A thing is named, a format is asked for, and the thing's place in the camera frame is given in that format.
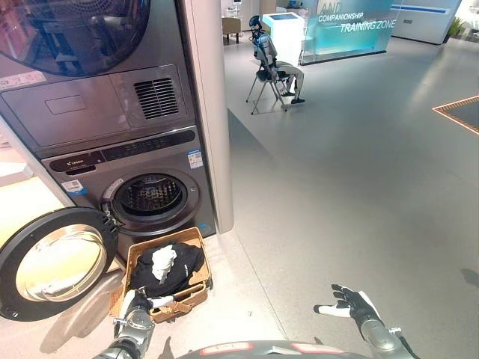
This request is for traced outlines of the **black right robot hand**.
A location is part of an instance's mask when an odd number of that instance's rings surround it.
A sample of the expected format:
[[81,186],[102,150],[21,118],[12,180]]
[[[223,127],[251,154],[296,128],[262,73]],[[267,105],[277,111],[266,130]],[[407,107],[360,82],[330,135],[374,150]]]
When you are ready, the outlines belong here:
[[333,283],[331,285],[333,297],[337,299],[334,305],[315,304],[313,311],[316,314],[351,318],[361,329],[368,320],[382,322],[376,307],[364,291],[354,291],[347,286]]

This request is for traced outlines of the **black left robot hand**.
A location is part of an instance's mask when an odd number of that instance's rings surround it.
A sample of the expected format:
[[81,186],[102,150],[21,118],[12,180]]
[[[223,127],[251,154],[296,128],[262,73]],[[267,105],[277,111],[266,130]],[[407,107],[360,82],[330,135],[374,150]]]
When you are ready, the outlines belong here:
[[174,297],[172,295],[158,298],[148,298],[143,289],[130,289],[123,298],[120,309],[120,315],[125,316],[134,308],[142,308],[145,311],[157,309],[172,304]]

